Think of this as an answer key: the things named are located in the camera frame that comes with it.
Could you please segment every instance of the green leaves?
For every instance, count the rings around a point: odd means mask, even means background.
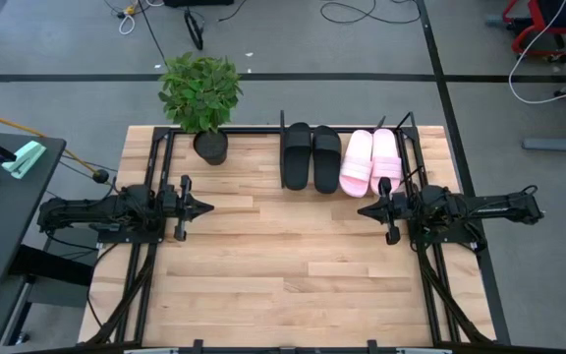
[[[216,132],[230,122],[230,110],[238,103],[238,93],[243,94],[233,63],[207,57],[192,60],[192,53],[185,53],[169,59],[167,67],[158,94],[167,119],[188,133]]]

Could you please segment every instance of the potted plant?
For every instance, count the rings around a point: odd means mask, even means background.
[[[226,160],[228,137],[218,129],[231,121],[231,108],[237,105],[240,76],[225,58],[191,59],[192,53],[167,61],[167,74],[161,77],[167,119],[195,133],[194,149],[211,165]]]

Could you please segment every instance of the yellow wire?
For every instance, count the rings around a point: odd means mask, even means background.
[[[17,124],[11,121],[8,121],[6,119],[0,118],[0,123],[1,124],[5,124],[7,126],[13,127],[13,128],[17,128],[17,129],[21,129],[23,131],[26,131],[28,133],[34,134],[36,136],[42,137],[42,138],[47,138],[47,136],[45,136],[44,134],[32,129],[32,128],[28,128],[25,126],[22,126],[21,124]],[[74,159],[77,163],[81,164],[82,166],[86,167],[89,171],[91,171],[91,173],[95,173],[97,172],[93,167],[91,167],[90,165],[88,165],[88,163],[82,161],[79,157],[77,157],[73,152],[69,151],[68,149],[65,148],[65,152],[69,154],[69,156]]]

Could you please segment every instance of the white cable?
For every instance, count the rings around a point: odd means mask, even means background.
[[[128,19],[130,19],[130,21],[133,22],[133,26],[132,26],[130,29],[124,31],[124,24],[126,23],[126,21],[127,21]],[[134,29],[135,29],[135,18],[133,18],[133,17],[130,16],[130,15],[126,15],[126,17],[124,18],[124,20],[122,20],[122,23],[119,25],[119,33],[121,33],[121,34],[123,34],[123,35],[130,34],[130,32],[132,32]]]
[[[521,53],[521,56],[519,57],[519,59],[517,60],[517,64],[515,64],[515,67],[512,68],[512,71],[510,72],[510,75],[508,75],[508,85],[510,85],[510,89],[512,90],[512,94],[515,95],[515,97],[517,97],[517,99],[519,99],[520,101],[524,102],[524,103],[528,103],[528,104],[542,104],[542,103],[548,103],[548,102],[553,102],[555,100],[561,99],[561,98],[565,98],[566,97],[566,93],[563,95],[559,95],[557,97],[553,97],[550,99],[544,99],[544,100],[539,100],[539,101],[532,101],[532,100],[527,100],[522,98],[521,96],[519,96],[519,94],[517,94],[517,92],[515,91],[515,88],[512,86],[512,76],[515,74],[515,71],[517,70],[517,68],[519,67],[519,64],[521,64],[521,61],[523,60],[523,58],[526,56],[526,53],[528,53],[528,50],[530,50],[530,47],[532,47],[532,45],[542,36],[543,33],[545,33],[547,30],[549,30],[549,28],[551,27],[551,25],[553,25],[553,23],[556,21],[556,19],[558,18],[558,16],[560,15],[560,13],[562,12],[562,9],[565,7],[566,4],[566,0],[563,0],[562,5],[560,5],[560,9],[558,9],[558,12],[556,13],[556,15],[554,15],[553,19],[551,19],[551,21],[549,22],[549,25],[547,25],[547,27],[545,27],[545,29],[539,33],[531,42],[530,44],[528,44],[528,46],[526,47],[526,49],[524,49],[523,53]]]
[[[145,0],[145,2],[147,3],[147,5],[149,5],[149,6],[158,7],[158,6],[163,6],[163,5],[165,5],[165,2],[164,2],[164,1],[161,1],[161,2],[158,3],[158,4],[154,4],[153,1],[154,1],[154,0],[152,0],[152,1],[150,1],[150,0]]]

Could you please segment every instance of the wooden tabletop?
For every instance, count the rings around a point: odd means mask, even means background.
[[[154,127],[130,127],[118,185],[143,182]],[[429,184],[459,191],[443,127],[419,127]],[[156,257],[143,345],[207,347],[354,347],[431,344],[417,256],[407,227],[385,244],[386,226],[357,215],[373,203],[342,191],[322,195],[280,188],[279,136],[230,135],[228,159],[209,166],[176,138],[169,183],[189,174],[192,193],[215,211],[187,224],[187,242],[174,240],[168,221]],[[343,151],[350,135],[342,134]],[[164,146],[157,156],[154,185]],[[97,266],[90,300],[105,321],[122,296],[130,245],[119,245]],[[494,337],[473,253],[443,246],[452,293],[478,329]],[[441,331],[448,330],[436,299]],[[132,338],[139,300],[133,302]],[[98,326],[87,308],[80,340]]]

